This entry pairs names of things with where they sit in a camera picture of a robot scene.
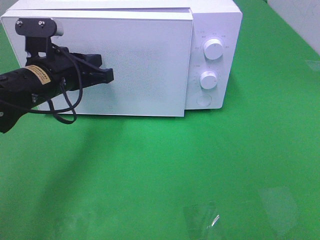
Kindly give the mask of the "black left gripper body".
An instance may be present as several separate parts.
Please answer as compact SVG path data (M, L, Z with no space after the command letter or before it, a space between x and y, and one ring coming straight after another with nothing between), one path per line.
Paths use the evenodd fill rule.
M61 86L67 91L76 91L82 77L79 74L84 69L80 60L83 55L68 51L54 51L49 58L35 55L28 57L24 67L27 77L24 86L33 94L55 97L60 95Z

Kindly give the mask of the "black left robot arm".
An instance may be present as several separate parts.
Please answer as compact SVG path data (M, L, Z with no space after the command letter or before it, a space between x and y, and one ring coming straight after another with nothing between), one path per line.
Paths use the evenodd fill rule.
M79 91L114 80L113 69L101 69L100 54L70 53L68 48L54 48L53 58L35 56L25 67L0 76L0 131L8 132L27 113L50 114L63 124L77 118L79 95L71 103L68 91ZM60 116L72 112L72 120Z

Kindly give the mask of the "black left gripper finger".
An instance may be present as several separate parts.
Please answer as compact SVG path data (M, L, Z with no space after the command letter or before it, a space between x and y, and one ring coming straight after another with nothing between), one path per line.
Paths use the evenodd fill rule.
M100 68L102 65L102 56L100 54L72 53L72 56L83 65L93 66L94 68Z
M109 84L114 80L112 68L107 69L86 69L81 73L81 83L83 88L98 84Z

